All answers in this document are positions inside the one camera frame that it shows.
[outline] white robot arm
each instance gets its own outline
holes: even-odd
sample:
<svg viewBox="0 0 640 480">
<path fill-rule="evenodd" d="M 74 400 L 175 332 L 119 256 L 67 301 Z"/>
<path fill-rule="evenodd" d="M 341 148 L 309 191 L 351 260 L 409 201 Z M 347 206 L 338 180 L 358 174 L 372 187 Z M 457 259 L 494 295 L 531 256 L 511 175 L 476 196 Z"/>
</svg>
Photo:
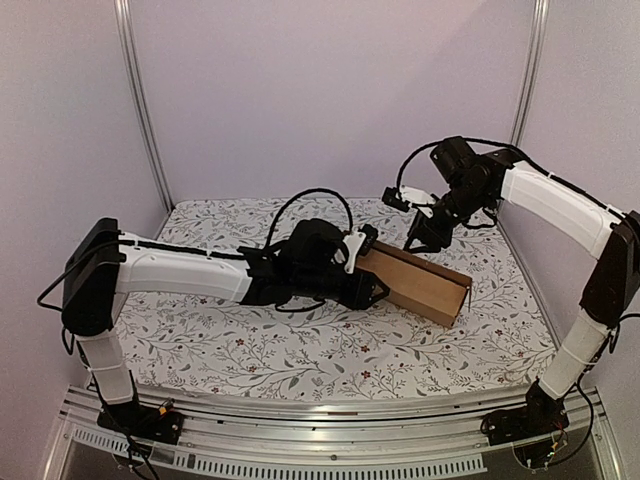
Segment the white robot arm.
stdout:
<svg viewBox="0 0 640 480">
<path fill-rule="evenodd" d="M 469 142 L 503 148 L 478 155 Z M 435 147 L 431 158 L 451 188 L 441 199 L 401 182 L 408 162 L 431 147 Z M 640 215 L 622 214 L 602 204 L 542 169 L 516 147 L 462 137 L 414 152 L 383 201 L 403 211 L 417 209 L 405 244 L 410 252 L 447 248 L 455 226 L 466 225 L 480 209 L 495 209 L 499 201 L 506 201 L 563 231 L 597 260 L 577 319 L 552 364 L 529 389 L 527 406 L 492 412 L 482 429 L 492 444 L 498 444 L 549 433 L 557 425 L 566 427 L 564 396 L 599 358 L 640 286 Z M 412 248 L 416 240 L 422 245 Z"/>
<path fill-rule="evenodd" d="M 291 236 L 264 248 L 220 252 L 144 239 L 118 230 L 103 218 L 67 262 L 65 273 L 38 299 L 61 311 L 65 330 L 75 336 L 103 403 L 98 424 L 128 435 L 176 443 L 182 416 L 169 408 L 140 404 L 122 355 L 114 321 L 132 292 L 173 292 L 212 296 L 244 305 L 274 305 L 292 297 L 334 300 L 366 309 L 386 297 L 378 277 L 355 267 L 377 237 L 365 225 L 345 234 L 321 219 L 298 222 Z M 43 303 L 64 281 L 62 308 Z"/>
</svg>

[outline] black cable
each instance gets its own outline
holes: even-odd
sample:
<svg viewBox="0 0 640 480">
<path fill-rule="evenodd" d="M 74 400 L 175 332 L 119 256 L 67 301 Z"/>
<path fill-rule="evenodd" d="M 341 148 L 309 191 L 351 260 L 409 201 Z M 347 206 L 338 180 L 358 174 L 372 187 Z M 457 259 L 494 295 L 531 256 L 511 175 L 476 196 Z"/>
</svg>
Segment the black cable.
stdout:
<svg viewBox="0 0 640 480">
<path fill-rule="evenodd" d="M 400 187 L 402 186 L 402 176 L 404 175 L 404 171 L 407 168 L 407 166 L 411 163 L 411 160 L 413 160 L 416 156 L 418 156 L 419 153 L 424 152 L 429 148 L 433 148 L 439 143 L 440 141 L 430 142 L 430 143 L 427 143 L 426 145 L 421 146 L 420 148 L 417 148 L 416 150 L 413 151 L 411 155 L 407 157 L 407 159 L 404 162 L 402 162 L 402 165 L 400 166 L 400 170 L 398 170 L 398 176 L 396 177 L 396 188 L 398 189 L 398 192 L 400 191 Z"/>
<path fill-rule="evenodd" d="M 640 318 L 640 313 L 627 313 L 620 317 L 620 321 L 626 320 L 627 318 Z"/>
<path fill-rule="evenodd" d="M 64 345 L 64 349 L 71 356 L 73 355 L 73 347 L 76 344 L 76 336 L 72 333 L 71 340 L 67 342 L 67 327 L 62 327 L 62 344 Z"/>
<path fill-rule="evenodd" d="M 551 174 L 551 172 L 549 172 L 548 170 L 546 170 L 545 168 L 541 167 L 539 164 L 537 164 L 536 162 L 534 162 L 531 157 L 529 157 L 529 155 L 527 155 L 526 153 L 524 153 L 520 148 L 516 147 L 515 145 L 511 145 L 509 143 L 503 143 L 503 142 L 496 142 L 494 140 L 485 140 L 483 138 L 468 138 L 468 137 L 463 137 L 464 140 L 466 140 L 467 142 L 471 142 L 471 143 L 479 143 L 481 145 L 489 145 L 492 147 L 499 147 L 499 148 L 507 148 L 513 152 L 516 152 L 517 154 L 519 154 L 520 156 L 522 156 L 522 158 L 529 164 L 531 165 L 531 167 L 534 170 L 537 170 L 539 173 L 541 173 L 542 175 L 550 178 L 551 180 L 554 180 L 556 182 L 558 182 L 559 184 L 567 187 L 568 189 L 574 191 L 575 193 L 582 195 L 583 197 L 587 198 L 588 200 L 591 200 L 593 203 L 595 203 L 597 206 L 599 206 L 600 208 L 603 208 L 604 210 L 609 211 L 614 217 L 616 217 L 619 220 L 623 220 L 623 216 L 620 215 L 618 212 L 616 212 L 615 210 L 610 210 L 609 207 L 607 205 L 605 205 L 604 203 L 602 203 L 600 200 L 598 200 L 596 197 L 594 197 L 593 195 L 589 194 L 586 190 L 583 190 L 580 187 L 577 187 L 576 185 L 574 185 L 573 183 L 565 180 L 562 177 L 558 177 L 557 175 L 553 175 Z"/>
<path fill-rule="evenodd" d="M 576 388 L 578 389 L 578 392 L 580 392 L 580 395 L 582 395 L 582 398 L 584 398 L 587 404 L 589 405 L 590 417 L 589 417 L 589 427 L 587 428 L 587 433 L 582 439 L 582 442 L 580 442 L 580 445 L 578 445 L 578 447 L 573 452 L 571 452 L 566 457 L 561 458 L 557 462 L 553 462 L 553 461 L 549 462 L 550 467 L 555 465 L 560 465 L 561 463 L 564 463 L 567 460 L 575 457 L 578 454 L 578 452 L 582 449 L 582 447 L 585 446 L 585 444 L 589 440 L 589 437 L 591 437 L 591 430 L 593 429 L 593 421 L 595 418 L 595 409 L 593 408 L 593 403 L 591 403 L 591 399 L 582 390 L 582 386 L 581 386 L 582 377 L 584 377 L 584 374 L 580 375 L 580 378 L 578 378 L 578 381 L 576 382 Z"/>
<path fill-rule="evenodd" d="M 55 310 L 56 312 L 62 312 L 61 307 L 44 303 L 43 300 L 53 291 L 54 288 L 60 285 L 60 283 L 62 283 L 64 279 L 71 274 L 71 272 L 73 272 L 76 268 L 78 268 L 89 257 L 91 257 L 92 255 L 95 255 L 96 252 L 99 252 L 103 248 L 111 247 L 113 245 L 133 245 L 133 241 L 132 240 L 112 240 L 110 242 L 101 243 L 100 245 L 97 245 L 87 250 L 78 260 L 76 260 L 69 267 L 67 267 L 65 271 L 62 273 L 62 275 L 56 278 L 51 283 L 51 285 L 49 285 L 47 288 L 44 289 L 44 291 L 36 299 L 36 303 L 38 304 L 38 306 L 42 308 L 48 308 L 49 310 Z"/>
<path fill-rule="evenodd" d="M 624 320 L 627 320 L 628 318 L 640 318 L 640 313 L 628 313 L 628 314 L 623 315 L 622 317 L 620 317 L 618 326 L 616 328 L 616 333 L 613 334 L 613 336 L 609 337 L 609 339 L 608 339 L 608 342 L 609 342 L 609 353 L 613 353 L 613 351 L 615 350 L 616 344 L 618 343 L 618 338 L 620 336 L 620 324 Z M 590 418 L 589 418 L 589 427 L 587 428 L 587 433 L 584 436 L 584 438 L 582 439 L 582 442 L 580 442 L 580 445 L 578 445 L 578 448 L 576 448 L 569 455 L 567 455 L 566 457 L 561 458 L 557 462 L 549 463 L 549 466 L 560 465 L 561 463 L 564 463 L 567 460 L 569 460 L 570 458 L 574 457 L 580 451 L 580 449 L 585 446 L 585 444 L 589 440 L 589 437 L 591 436 L 591 430 L 593 429 L 593 422 L 594 422 L 594 417 L 595 417 L 595 410 L 593 408 L 593 403 L 591 403 L 591 400 L 589 399 L 589 397 L 582 390 L 581 382 L 582 382 L 582 378 L 583 377 L 584 377 L 584 373 L 582 375 L 580 375 L 580 377 L 578 378 L 578 381 L 576 382 L 576 388 L 578 389 L 578 392 L 580 392 L 580 395 L 582 395 L 582 398 L 584 398 L 585 401 L 587 402 L 587 404 L 589 405 Z"/>
<path fill-rule="evenodd" d="M 353 230 L 353 214 L 351 213 L 351 208 L 349 207 L 349 204 L 347 203 L 347 201 L 344 199 L 344 197 L 342 195 L 340 195 L 335 190 L 330 190 L 328 188 L 321 188 L 321 187 L 320 188 L 310 188 L 308 190 L 304 190 L 303 192 L 295 194 L 293 197 L 291 197 L 289 200 L 287 200 L 287 202 L 282 207 L 280 207 L 280 210 L 278 210 L 278 212 L 276 213 L 276 216 L 273 217 L 273 222 L 271 222 L 271 227 L 269 228 L 269 233 L 267 234 L 267 239 L 265 241 L 265 244 L 264 244 L 264 247 L 262 248 L 262 250 L 269 249 L 269 247 L 271 245 L 271 240 L 273 239 L 273 235 L 274 235 L 274 233 L 276 231 L 276 225 L 278 223 L 278 220 L 280 220 L 280 217 L 285 212 L 285 210 L 287 208 L 289 208 L 291 206 L 291 204 L 293 202 L 295 202 L 296 200 L 298 200 L 299 198 L 304 197 L 305 195 L 309 195 L 311 193 L 326 193 L 326 194 L 329 194 L 329 195 L 333 195 L 338 200 L 340 200 L 340 203 L 342 203 L 342 205 L 344 205 L 344 208 L 345 208 L 345 210 L 347 212 L 347 218 L 349 220 L 349 231 Z"/>
<path fill-rule="evenodd" d="M 323 299 L 323 300 L 320 300 L 318 303 L 315 303 L 308 307 L 292 308 L 292 309 L 281 308 L 280 305 L 276 305 L 275 310 L 276 312 L 280 312 L 280 313 L 306 313 L 306 312 L 312 312 L 313 310 L 317 310 L 318 308 L 324 306 L 325 303 L 327 302 Z"/>
<path fill-rule="evenodd" d="M 151 480 L 149 477 L 145 477 L 142 473 L 140 473 L 138 471 L 138 467 L 135 467 L 133 465 L 133 453 L 132 453 L 132 449 L 135 449 L 136 452 L 138 452 L 138 455 L 140 455 L 140 457 L 142 458 L 142 460 L 144 461 L 144 464 L 147 466 L 147 468 L 149 469 L 149 471 L 151 472 L 151 475 L 153 475 L 153 480 L 160 480 L 160 477 L 158 476 L 158 473 L 155 471 L 155 469 L 153 468 L 153 466 L 151 465 L 151 463 L 149 462 L 149 457 L 148 455 L 146 455 L 142 449 L 140 448 L 140 445 L 138 445 L 138 442 L 136 442 L 131 435 L 125 434 L 124 435 L 125 438 L 127 439 L 127 442 L 129 443 L 129 448 L 128 450 L 128 454 L 129 454 L 129 467 L 131 468 L 131 471 L 133 473 L 136 474 L 136 476 L 138 478 L 141 478 L 142 480 Z"/>
<path fill-rule="evenodd" d="M 107 408 L 107 402 L 105 401 L 104 397 L 102 396 L 102 392 L 100 391 L 100 385 L 98 385 L 98 381 L 96 380 L 95 375 L 93 375 L 93 373 L 91 374 L 91 376 L 93 377 L 93 383 L 96 387 L 96 393 L 98 394 L 98 398 L 100 399 L 100 403 L 102 404 L 102 409 L 103 411 L 109 415 L 109 418 L 111 419 L 111 421 L 113 422 L 113 424 L 120 430 L 120 432 L 124 435 L 124 437 L 127 440 L 127 443 L 129 444 L 129 448 L 128 448 L 128 456 L 129 456 L 129 466 L 131 467 L 131 470 L 139 477 L 142 478 L 143 480 L 151 480 L 147 477 L 145 477 L 144 475 L 142 475 L 140 472 L 138 472 L 137 467 L 135 467 L 133 465 L 133 454 L 131 453 L 131 450 L 134 449 L 136 452 L 138 452 L 138 455 L 140 455 L 140 457 L 142 458 L 142 460 L 144 461 L 144 464 L 147 466 L 147 468 L 149 469 L 149 471 L 151 472 L 151 475 L 153 475 L 153 480 L 160 480 L 160 477 L 158 476 L 157 472 L 155 471 L 155 469 L 153 468 L 153 465 L 151 465 L 151 462 L 149 462 L 149 456 L 144 453 L 142 451 L 142 449 L 140 448 L 140 445 L 138 444 L 138 442 L 136 442 L 133 437 L 128 433 L 130 430 L 129 429 L 124 429 L 122 428 L 122 426 L 116 421 L 116 419 L 113 417 L 113 415 L 111 415 L 111 412 L 109 411 L 109 409 Z"/>
</svg>

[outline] brown cardboard box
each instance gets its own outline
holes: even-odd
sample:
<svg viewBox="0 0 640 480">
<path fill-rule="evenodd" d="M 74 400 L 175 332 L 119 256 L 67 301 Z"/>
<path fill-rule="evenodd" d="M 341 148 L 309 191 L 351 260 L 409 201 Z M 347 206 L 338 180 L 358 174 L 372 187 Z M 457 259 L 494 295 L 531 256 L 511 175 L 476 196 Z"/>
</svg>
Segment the brown cardboard box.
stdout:
<svg viewBox="0 0 640 480">
<path fill-rule="evenodd" d="M 375 273 L 391 289 L 387 300 L 445 327 L 452 327 L 471 278 L 382 242 L 356 266 Z"/>
</svg>

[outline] lavender wall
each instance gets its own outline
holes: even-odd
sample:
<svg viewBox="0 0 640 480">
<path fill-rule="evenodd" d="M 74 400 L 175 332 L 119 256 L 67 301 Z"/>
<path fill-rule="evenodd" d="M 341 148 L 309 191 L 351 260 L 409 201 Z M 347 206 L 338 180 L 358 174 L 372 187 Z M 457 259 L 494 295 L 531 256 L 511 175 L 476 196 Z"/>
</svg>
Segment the lavender wall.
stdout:
<svg viewBox="0 0 640 480">
<path fill-rule="evenodd" d="M 533 15 L 508 0 L 132 3 L 178 201 L 378 196 L 427 141 L 508 139 Z M 412 178 L 444 188 L 428 158 Z"/>
<path fill-rule="evenodd" d="M 639 31 L 639 2 L 554 2 L 523 144 L 542 165 L 624 210 L 640 210 Z M 564 337 L 594 262 L 521 210 L 506 208 L 503 221 Z M 638 297 L 630 311 L 640 310 Z M 615 356 L 592 374 L 629 478 L 640 478 L 638 338 L 640 322 L 629 320 Z"/>
<path fill-rule="evenodd" d="M 113 3 L 2 1 L 0 31 L 0 477 L 32 480 L 83 378 L 35 298 L 100 216 L 152 234 L 163 212 Z"/>
</svg>

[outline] floral tablecloth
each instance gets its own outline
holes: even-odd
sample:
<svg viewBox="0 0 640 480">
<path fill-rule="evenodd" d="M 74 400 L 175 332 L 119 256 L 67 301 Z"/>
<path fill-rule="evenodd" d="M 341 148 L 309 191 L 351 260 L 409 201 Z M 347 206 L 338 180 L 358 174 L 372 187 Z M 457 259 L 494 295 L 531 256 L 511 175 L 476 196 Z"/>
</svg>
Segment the floral tablecloth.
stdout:
<svg viewBox="0 0 640 480">
<path fill-rule="evenodd" d="M 180 203 L 163 241 L 206 248 L 262 245 L 283 200 Z M 356 225 L 402 246 L 413 213 L 377 199 L 349 201 Z M 282 218 L 288 235 L 303 218 L 346 227 L 339 202 L 300 200 Z M 447 330 L 388 302 L 362 312 L 328 302 L 309 313 L 278 313 L 215 298 L 131 294 L 117 331 L 138 382 L 191 392 L 294 400 L 406 398 L 530 382 L 555 350 L 522 272 L 497 229 L 458 228 L 433 262 L 473 277 Z"/>
</svg>

